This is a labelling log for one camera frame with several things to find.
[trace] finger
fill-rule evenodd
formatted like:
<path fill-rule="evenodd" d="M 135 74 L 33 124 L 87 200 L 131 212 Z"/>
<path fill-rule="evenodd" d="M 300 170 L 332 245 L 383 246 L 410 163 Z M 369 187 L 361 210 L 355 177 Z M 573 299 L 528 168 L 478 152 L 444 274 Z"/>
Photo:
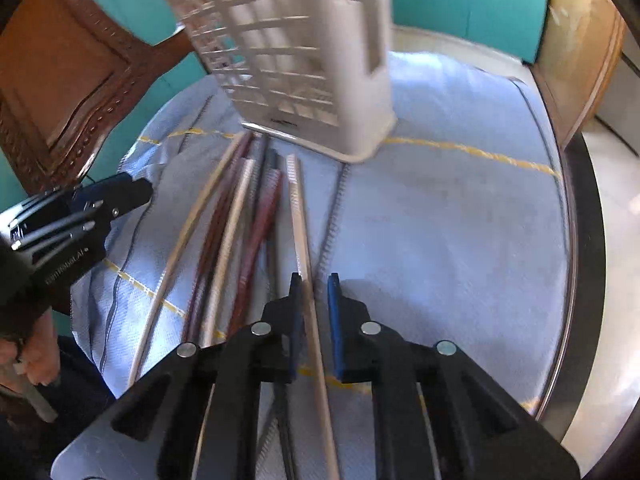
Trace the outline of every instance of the finger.
<path fill-rule="evenodd" d="M 17 355 L 18 349 L 15 343 L 11 343 L 5 339 L 0 339 L 0 364 L 15 361 Z"/>
<path fill-rule="evenodd" d="M 27 339 L 20 357 L 24 362 L 39 361 L 53 349 L 57 351 L 57 348 L 53 314 L 49 309 L 34 323 L 31 336 Z"/>
<path fill-rule="evenodd" d="M 60 374 L 60 352 L 56 347 L 38 361 L 29 362 L 25 371 L 32 384 L 49 384 Z"/>

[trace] orange carved wood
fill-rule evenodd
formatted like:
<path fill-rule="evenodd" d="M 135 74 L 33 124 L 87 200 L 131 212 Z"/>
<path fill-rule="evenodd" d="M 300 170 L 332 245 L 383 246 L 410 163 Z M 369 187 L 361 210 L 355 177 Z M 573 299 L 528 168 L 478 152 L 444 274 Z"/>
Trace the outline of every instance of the orange carved wood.
<path fill-rule="evenodd" d="M 81 179 L 110 131 L 193 48 L 138 40 L 93 0 L 22 0 L 0 34 L 0 147 L 28 193 Z"/>

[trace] light wooden stick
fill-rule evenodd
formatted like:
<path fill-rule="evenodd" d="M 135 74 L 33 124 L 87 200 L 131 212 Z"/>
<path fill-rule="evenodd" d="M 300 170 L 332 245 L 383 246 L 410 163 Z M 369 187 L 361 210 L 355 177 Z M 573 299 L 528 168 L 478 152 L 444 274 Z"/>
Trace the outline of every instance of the light wooden stick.
<path fill-rule="evenodd" d="M 26 375 L 18 374 L 14 368 L 15 363 L 7 363 L 0 366 L 0 378 L 6 379 L 9 383 L 16 386 L 18 393 L 27 399 L 38 416 L 45 422 L 53 422 L 58 417 L 49 401 L 31 384 Z"/>
<path fill-rule="evenodd" d="M 324 380 L 324 365 L 320 347 L 320 332 L 316 314 L 316 300 L 314 299 L 311 283 L 311 258 L 306 238 L 305 202 L 300 180 L 300 165 L 296 155 L 287 156 L 287 177 L 289 179 L 289 199 L 291 204 L 291 218 L 293 221 L 293 238 L 296 245 L 296 259 L 298 272 L 302 277 L 302 293 L 304 302 L 304 319 L 308 354 L 316 387 L 316 407 L 322 426 L 322 440 L 324 441 L 324 455 L 326 457 L 327 478 L 340 479 L 338 454 L 335 449 L 334 430 L 331 424 L 329 398 Z"/>
<path fill-rule="evenodd" d="M 191 233 L 193 233 L 194 228 L 196 227 L 196 220 L 202 214 L 202 211 L 207 205 L 211 194 L 213 193 L 216 184 L 220 180 L 223 171 L 225 171 L 226 166 L 228 165 L 231 157 L 236 150 L 238 144 L 245 135 L 250 135 L 245 132 L 241 135 L 236 135 L 234 140 L 231 142 L 229 147 L 226 149 L 226 152 L 220 159 L 220 162 L 216 166 L 216 169 L 211 173 L 209 180 L 202 188 L 202 191 L 198 195 L 196 202 L 191 206 L 191 210 L 189 211 L 189 215 L 187 219 L 184 221 L 182 225 L 182 229 L 180 230 L 180 234 L 178 235 L 178 241 L 174 246 L 174 250 L 169 255 L 169 259 L 166 262 L 166 267 L 164 268 L 164 272 L 160 277 L 160 283 L 158 285 L 158 290 L 156 290 L 156 295 L 154 296 L 153 301 L 151 302 L 151 307 L 149 308 L 149 313 L 146 316 L 146 323 L 143 329 L 142 335 L 140 336 L 140 341 L 138 342 L 138 348 L 136 349 L 136 355 L 133 358 L 133 363 L 131 364 L 131 370 L 129 371 L 129 387 L 136 382 L 138 378 L 138 374 L 140 373 L 140 366 L 142 364 L 142 357 L 145 354 L 146 344 L 149 340 L 149 335 L 153 329 L 153 326 L 156 323 L 156 318 L 158 317 L 158 311 L 162 304 L 162 300 L 164 300 L 164 295 L 167 292 L 169 286 L 173 283 L 174 272 L 178 265 L 178 261 L 180 260 L 180 256 L 184 251 L 184 248 L 191 237 Z"/>
<path fill-rule="evenodd" d="M 209 301 L 205 311 L 205 329 L 202 334 L 202 347 L 206 348 L 213 344 L 214 333 L 218 323 L 218 315 L 220 312 L 220 301 L 222 300 L 223 288 L 225 286 L 226 270 L 231 258 L 231 249 L 233 248 L 236 238 L 236 230 L 240 222 L 240 215 L 244 207 L 244 200 L 247 197 L 247 190 L 251 182 L 252 173 L 254 172 L 255 160 L 252 158 L 244 163 L 242 168 L 242 178 L 238 184 L 238 190 L 234 196 L 231 205 L 229 218 L 226 221 L 225 233 L 222 237 L 222 245 L 218 253 L 218 262 L 216 263 L 216 272 L 213 274 L 213 282 L 209 293 Z"/>

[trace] white tile floor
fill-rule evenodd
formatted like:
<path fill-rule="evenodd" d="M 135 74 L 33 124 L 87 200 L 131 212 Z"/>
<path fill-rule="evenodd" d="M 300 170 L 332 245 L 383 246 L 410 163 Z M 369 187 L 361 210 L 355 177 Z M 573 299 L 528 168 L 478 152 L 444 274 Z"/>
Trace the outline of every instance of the white tile floor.
<path fill-rule="evenodd" d="M 537 89 L 520 60 L 444 34 L 396 27 L 394 50 L 446 54 Z M 640 158 L 594 120 L 584 128 L 605 224 L 604 318 L 584 399 L 562 441 L 586 473 L 607 450 L 640 397 Z"/>

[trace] white plastic basket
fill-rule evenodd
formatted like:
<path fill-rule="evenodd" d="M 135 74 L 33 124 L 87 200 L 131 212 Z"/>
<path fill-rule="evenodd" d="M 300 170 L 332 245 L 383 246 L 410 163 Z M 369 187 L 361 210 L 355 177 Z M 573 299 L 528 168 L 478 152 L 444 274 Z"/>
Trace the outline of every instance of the white plastic basket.
<path fill-rule="evenodd" d="M 250 128 L 342 160 L 396 122 L 389 0 L 168 0 Z"/>

